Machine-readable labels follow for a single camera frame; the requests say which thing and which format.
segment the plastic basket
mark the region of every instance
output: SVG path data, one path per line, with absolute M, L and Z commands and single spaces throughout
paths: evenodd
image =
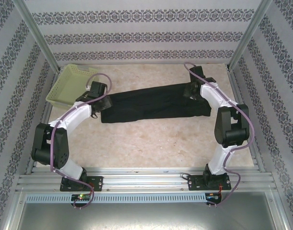
M 67 65 L 47 95 L 46 101 L 58 108 L 72 107 L 76 99 L 86 91 L 85 85 L 89 77 L 95 73 L 97 70 L 88 66 Z

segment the purple cable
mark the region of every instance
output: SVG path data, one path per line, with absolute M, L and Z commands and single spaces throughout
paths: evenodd
M 51 172 L 56 172 L 57 174 L 59 174 L 59 175 L 65 177 L 65 178 L 67 178 L 67 179 L 69 179 L 69 180 L 71 180 L 71 181 L 78 182 L 78 183 L 81 183 L 81 184 L 83 184 L 83 185 L 86 185 L 86 186 L 88 186 L 88 187 L 91 189 L 92 199 L 90 199 L 89 202 L 88 202 L 87 204 L 85 204 L 84 206 L 80 207 L 79 209 L 83 209 L 83 208 L 85 208 L 85 207 L 87 207 L 87 206 L 89 206 L 89 205 L 91 204 L 91 202 L 92 202 L 93 199 L 94 199 L 94 189 L 92 188 L 91 185 L 89 185 L 89 184 L 87 184 L 87 183 L 85 183 L 85 182 L 82 182 L 82 181 L 76 180 L 76 179 L 74 179 L 74 178 L 71 178 L 71 177 L 69 177 L 69 176 L 67 176 L 67 175 L 65 175 L 65 174 L 63 174 L 63 173 L 61 173 L 60 171 L 57 171 L 56 168 L 54 168 L 54 161 L 53 161 L 53 156 L 54 156 L 54 137 L 55 137 L 55 132 L 56 132 L 58 126 L 60 125 L 60 123 L 62 122 L 62 120 L 63 120 L 64 118 L 66 118 L 71 112 L 73 112 L 74 110 L 76 110 L 76 109 L 78 109 L 78 108 L 80 108 L 80 107 L 82 107 L 82 106 L 84 106 L 84 105 L 86 105 L 86 104 L 90 104 L 90 103 L 93 103 L 93 102 L 99 101 L 99 100 L 103 99 L 104 97 L 106 97 L 106 96 L 109 94 L 109 92 L 111 91 L 111 88 L 112 88 L 112 81 L 111 81 L 111 78 L 110 78 L 108 75 L 104 74 L 104 73 L 96 73 L 96 74 L 93 74 L 93 75 L 89 78 L 89 80 L 90 80 L 91 78 L 97 76 L 97 75 L 103 75 L 103 76 L 105 76 L 105 77 L 108 78 L 110 84 L 109 84 L 109 89 L 107 90 L 107 92 L 106 92 L 103 96 L 100 96 L 100 97 L 95 98 L 95 99 L 93 99 L 93 100 L 89 100 L 89 101 L 87 101 L 87 102 L 84 102 L 84 103 L 78 105 L 77 107 L 73 107 L 73 108 L 71 108 L 69 111 L 67 111 L 67 112 L 66 112 L 66 113 L 60 118 L 60 120 L 56 123 L 56 125 L 55 125 L 55 127 L 53 128 L 52 133 L 51 133 L 51 141 L 50 141 L 50 171 L 51 171 Z
M 231 149 L 228 154 L 226 155 L 225 159 L 224 159 L 224 162 L 223 162 L 223 168 L 225 169 L 225 171 L 227 171 L 228 173 L 231 173 L 231 174 L 235 174 L 238 176 L 238 181 L 236 183 L 236 185 L 233 187 L 233 189 L 231 190 L 231 192 L 226 196 L 226 198 L 221 201 L 218 205 L 221 205 L 224 201 L 226 201 L 232 194 L 233 192 L 236 190 L 236 188 L 238 187 L 238 185 L 240 184 L 240 181 L 241 181 L 241 175 L 237 172 L 233 172 L 229 169 L 226 168 L 226 162 L 228 160 L 228 158 L 230 157 L 231 155 L 231 152 L 233 151 L 237 151 L 237 150 L 242 150 L 242 149 L 245 149 L 246 147 L 248 147 L 249 145 L 251 145 L 253 143 L 253 140 L 254 140 L 254 136 L 255 136 L 255 130 L 254 130 L 254 127 L 253 127 L 253 124 L 250 120 L 250 118 L 241 110 L 239 109 L 234 103 L 232 103 L 225 95 L 224 93 L 217 87 L 215 87 L 214 85 L 210 84 L 208 81 L 204 80 L 202 77 L 200 77 L 199 75 L 195 74 L 194 72 L 192 72 L 186 65 L 193 65 L 195 66 L 193 63 L 191 62 L 184 62 L 184 66 L 186 68 L 186 70 L 189 71 L 189 73 L 191 73 L 194 77 L 200 79 L 201 81 L 203 81 L 204 83 L 206 83 L 207 85 L 209 85 L 210 87 L 212 87 L 215 91 L 218 92 L 219 95 L 222 96 L 223 99 L 225 99 L 226 102 L 228 102 L 233 108 L 235 108 L 239 113 L 241 113 L 241 115 L 247 120 L 248 124 L 250 125 L 251 127 L 251 140 L 244 146 L 240 146 L 240 147 L 236 147 L 236 148 L 233 148 Z

